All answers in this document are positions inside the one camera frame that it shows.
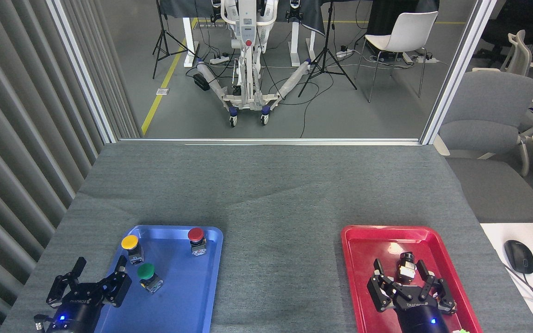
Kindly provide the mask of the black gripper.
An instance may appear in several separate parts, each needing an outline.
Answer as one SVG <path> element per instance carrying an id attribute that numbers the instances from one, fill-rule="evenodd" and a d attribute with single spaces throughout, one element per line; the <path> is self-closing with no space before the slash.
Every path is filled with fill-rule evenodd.
<path id="1" fill-rule="evenodd" d="M 379 259 L 373 262 L 374 273 L 367 288 L 377 312 L 393 308 L 403 333 L 447 333 L 448 327 L 442 314 L 457 312 L 457 303 L 443 278 L 437 277 L 427 269 L 424 261 L 416 263 L 417 271 L 424 282 L 417 299 L 404 299 L 401 291 L 403 284 L 389 278 Z"/>
<path id="2" fill-rule="evenodd" d="M 72 290 L 80 283 L 78 278 L 87 263 L 84 257 L 76 260 L 70 272 L 56 276 L 46 299 L 47 305 L 55 308 L 56 312 L 46 332 L 93 333 L 104 304 L 119 308 L 124 302 L 132 283 L 126 272 L 127 261 L 127 258 L 121 255 L 114 272 L 97 283 L 101 293 L 70 292 L 63 297 L 67 286 Z"/>

